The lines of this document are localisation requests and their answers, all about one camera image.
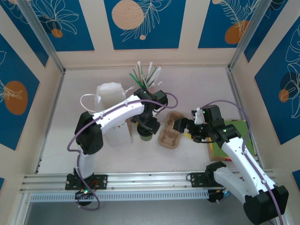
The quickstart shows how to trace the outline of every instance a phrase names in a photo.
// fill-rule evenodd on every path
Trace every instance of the green cutting board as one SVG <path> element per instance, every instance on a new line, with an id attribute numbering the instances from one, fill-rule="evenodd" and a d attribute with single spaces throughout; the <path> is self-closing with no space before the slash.
<path id="1" fill-rule="evenodd" d="M 242 138 L 245 138 L 245 136 L 248 132 L 248 125 L 245 120 L 225 121 L 225 125 L 229 125 L 229 124 L 233 124 L 239 131 Z M 250 137 L 247 139 L 246 146 L 247 146 L 248 150 L 250 151 L 251 155 L 254 156 L 255 152 L 254 152 Z M 219 148 L 217 143 L 210 144 L 210 147 L 213 149 L 214 157 L 229 158 L 228 155 L 222 149 Z"/>

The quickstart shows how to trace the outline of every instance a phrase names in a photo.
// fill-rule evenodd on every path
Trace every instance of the green book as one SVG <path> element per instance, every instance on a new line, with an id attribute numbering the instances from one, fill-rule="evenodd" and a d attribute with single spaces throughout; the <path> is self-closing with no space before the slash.
<path id="1" fill-rule="evenodd" d="M 245 138 L 245 136 L 248 132 L 248 125 L 245 120 L 225 121 L 225 125 L 229 125 L 229 124 L 233 124 L 239 131 L 242 138 Z M 254 156 L 255 152 L 254 152 L 252 141 L 251 141 L 250 137 L 247 139 L 246 146 L 247 146 L 249 152 L 251 153 L 251 155 Z M 229 158 L 228 155 L 222 149 L 219 148 L 217 143 L 211 143 L 210 148 L 213 151 L 214 157 Z"/>

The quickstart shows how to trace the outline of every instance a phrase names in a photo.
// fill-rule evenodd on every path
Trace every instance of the white floor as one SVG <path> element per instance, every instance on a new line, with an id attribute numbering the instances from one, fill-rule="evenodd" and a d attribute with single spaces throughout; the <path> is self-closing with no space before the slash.
<path id="1" fill-rule="evenodd" d="M 78 119 L 85 110 L 79 99 L 83 94 L 95 93 L 98 85 L 107 82 L 121 83 L 124 89 L 135 83 L 128 75 L 132 69 L 101 69 L 67 71 L 56 106 L 51 129 L 43 151 L 39 173 L 72 173 L 77 154 L 67 152 L 67 144 L 74 135 Z M 190 111 L 206 103 L 226 99 L 234 101 L 224 68 L 185 67 L 164 68 L 161 85 L 156 90 L 171 92 L 177 96 L 176 111 L 190 118 Z M 93 108 L 93 97 L 84 104 Z M 169 98 L 169 105 L 174 100 Z M 237 109 L 226 103 L 217 104 L 225 120 L 239 119 Z M 159 114 L 158 121 L 164 128 L 168 110 Z M 132 144 L 112 148 L 104 139 L 103 148 L 97 153 L 95 172 L 161 172 L 204 170 L 210 163 L 206 144 L 197 144 L 181 137 L 177 148 L 171 150 L 158 143 L 158 135 L 143 142 L 132 125 Z"/>

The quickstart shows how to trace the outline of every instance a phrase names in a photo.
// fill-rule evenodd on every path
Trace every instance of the beige wall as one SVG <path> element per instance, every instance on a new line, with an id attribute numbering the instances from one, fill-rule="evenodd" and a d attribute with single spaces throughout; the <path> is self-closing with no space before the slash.
<path id="1" fill-rule="evenodd" d="M 254 76 L 274 51 L 278 43 L 300 16 L 299 0 L 289 0 L 257 52 L 247 63 L 241 57 L 234 69 L 244 106 L 251 118 L 253 131 L 265 167 L 276 173 L 279 185 L 285 185 L 290 193 L 288 208 L 295 224 L 300 224 L 300 192 L 293 180 L 292 172 L 300 169 L 300 136 L 280 145 L 271 123 Z"/>
<path id="2" fill-rule="evenodd" d="M 80 0 L 95 51 L 58 52 L 66 68 L 131 66 L 137 61 L 162 65 L 228 64 L 235 48 L 198 49 L 211 0 L 187 0 L 178 49 L 113 49 L 103 0 Z"/>
<path id="3" fill-rule="evenodd" d="M 6 225 L 16 206 L 24 174 L 32 173 L 50 118 L 61 73 L 48 61 L 44 68 L 19 31 L 0 7 L 0 33 L 40 81 L 16 151 L 0 144 L 0 224 Z"/>

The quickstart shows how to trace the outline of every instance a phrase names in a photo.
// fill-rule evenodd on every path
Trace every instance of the purple cable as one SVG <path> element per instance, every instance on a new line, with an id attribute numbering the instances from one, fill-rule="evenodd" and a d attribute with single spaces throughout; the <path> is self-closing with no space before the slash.
<path id="1" fill-rule="evenodd" d="M 80 169 L 79 169 L 79 161 L 80 161 L 80 154 L 81 152 L 77 149 L 70 149 L 71 147 L 71 144 L 75 141 L 75 139 L 82 133 L 82 131 L 84 131 L 86 128 L 88 128 L 90 125 L 92 125 L 93 123 L 95 123 L 96 121 L 98 121 L 99 119 L 103 119 L 103 117 L 107 116 L 108 114 L 122 108 L 122 107 L 127 107 L 128 105 L 130 104 L 133 104 L 133 103 L 138 103 L 138 102 L 149 102 L 149 103 L 154 103 L 154 104 L 157 104 L 161 107 L 164 107 L 164 108 L 168 108 L 168 109 L 173 109 L 175 107 L 178 106 L 178 99 L 176 98 L 175 95 L 173 95 L 172 93 L 168 93 L 168 92 L 165 92 L 165 94 L 167 95 L 171 95 L 175 101 L 176 101 L 176 104 L 174 106 L 167 106 L 167 105 L 163 105 L 159 102 L 155 102 L 155 101 L 152 101 L 152 100 L 135 100 L 135 101 L 131 101 L 131 102 L 128 102 L 127 104 L 122 104 L 122 105 L 119 105 L 113 109 L 111 109 L 110 111 L 107 111 L 106 113 L 104 113 L 102 116 L 99 116 L 97 117 L 96 119 L 94 119 L 93 121 L 89 122 L 88 124 L 86 124 L 83 128 L 81 128 L 76 134 L 75 136 L 71 139 L 70 143 L 67 145 L 67 150 L 70 151 L 70 152 L 78 152 L 78 157 L 77 157 L 77 163 L 76 163 L 76 166 L 77 166 L 77 173 L 78 173 L 78 176 L 79 178 L 81 179 L 81 181 L 83 182 L 83 184 L 87 187 L 87 189 L 92 193 L 92 195 L 96 198 L 97 200 L 97 203 L 98 203 L 98 206 L 96 208 L 93 208 L 93 209 L 89 209 L 89 208 L 83 208 L 81 207 L 81 205 L 79 204 L 79 200 L 80 198 L 77 199 L 77 204 L 78 204 L 78 207 L 83 209 L 83 210 L 87 210 L 87 211 L 96 211 L 100 208 L 100 201 L 99 201 L 99 198 L 98 196 L 96 195 L 96 193 L 89 187 L 89 185 L 84 181 L 84 178 L 82 177 L 81 175 L 81 172 L 80 172 Z"/>
<path id="2" fill-rule="evenodd" d="M 241 111 L 244 113 L 244 115 L 245 115 L 245 117 L 246 117 L 246 119 L 247 119 L 247 122 L 248 122 L 248 132 L 247 132 L 247 134 L 246 134 L 246 137 L 243 139 L 243 144 L 242 144 L 242 149 L 243 149 L 243 151 L 244 151 L 244 150 L 245 150 L 245 145 L 246 145 L 247 139 L 249 138 L 249 136 L 250 136 L 250 131 L 251 131 L 251 122 L 250 122 L 250 119 L 249 119 L 247 113 L 245 112 L 245 110 L 243 110 L 240 106 L 238 106 L 238 105 L 235 104 L 234 102 L 227 101 L 227 100 L 215 100 L 215 101 L 209 102 L 208 104 L 202 106 L 201 108 L 207 107 L 208 105 L 211 105 L 211 104 L 213 104 L 213 103 L 215 103 L 215 102 L 227 102 L 227 103 L 230 103 L 230 104 L 232 104 L 232 105 L 235 105 L 239 110 L 241 110 Z M 256 171 L 256 173 L 258 174 L 259 178 L 260 178 L 261 180 L 264 180 L 263 175 L 262 175 L 262 174 L 259 172 L 259 170 L 256 168 L 256 166 L 254 165 L 254 163 L 251 161 L 250 157 L 249 157 L 247 154 L 244 154 L 244 156 L 246 157 L 246 159 L 248 160 L 248 162 L 252 165 L 252 167 L 254 168 L 254 170 Z M 280 224 L 281 224 L 281 225 L 284 225 L 283 219 L 282 219 L 282 216 L 281 216 L 281 212 L 280 212 L 278 203 L 277 203 L 277 201 L 276 201 L 276 198 L 275 198 L 273 192 L 271 191 L 271 188 L 269 187 L 268 183 L 265 183 L 265 186 L 266 186 L 268 192 L 270 193 L 271 198 L 272 198 L 272 200 L 273 200 L 273 202 L 274 202 L 274 205 L 275 205 L 275 208 L 276 208 L 278 217 L 279 217 Z"/>

